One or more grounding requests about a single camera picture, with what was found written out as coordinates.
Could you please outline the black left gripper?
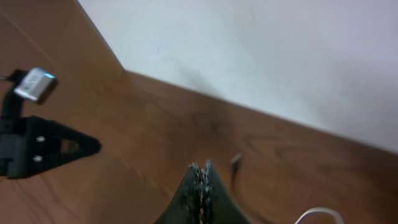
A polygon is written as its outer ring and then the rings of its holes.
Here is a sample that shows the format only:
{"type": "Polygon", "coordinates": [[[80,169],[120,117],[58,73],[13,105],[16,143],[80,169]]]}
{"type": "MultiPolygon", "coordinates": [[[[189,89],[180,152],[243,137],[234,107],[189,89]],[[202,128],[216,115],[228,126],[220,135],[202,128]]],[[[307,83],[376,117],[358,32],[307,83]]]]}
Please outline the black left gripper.
{"type": "Polygon", "coordinates": [[[1,133],[1,176],[25,179],[96,154],[94,137],[36,116],[6,120],[1,133]]]}

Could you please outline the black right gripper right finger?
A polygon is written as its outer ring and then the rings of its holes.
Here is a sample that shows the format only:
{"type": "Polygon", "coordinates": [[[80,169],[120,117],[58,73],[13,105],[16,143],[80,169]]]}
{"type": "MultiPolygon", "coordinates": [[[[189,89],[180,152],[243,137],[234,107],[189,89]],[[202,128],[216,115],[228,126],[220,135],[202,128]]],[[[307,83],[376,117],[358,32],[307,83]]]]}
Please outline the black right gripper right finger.
{"type": "Polygon", "coordinates": [[[249,224],[248,219],[234,203],[227,188],[207,160],[201,169],[200,221],[205,224],[249,224]]]}

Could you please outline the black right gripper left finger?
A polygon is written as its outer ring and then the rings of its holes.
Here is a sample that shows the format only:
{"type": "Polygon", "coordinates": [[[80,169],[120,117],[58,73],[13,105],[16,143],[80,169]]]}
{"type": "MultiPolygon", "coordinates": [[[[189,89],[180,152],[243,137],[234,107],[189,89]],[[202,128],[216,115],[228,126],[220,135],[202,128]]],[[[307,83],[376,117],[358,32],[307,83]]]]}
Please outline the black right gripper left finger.
{"type": "Polygon", "coordinates": [[[171,202],[154,224],[200,223],[200,167],[189,165],[171,202]]]}

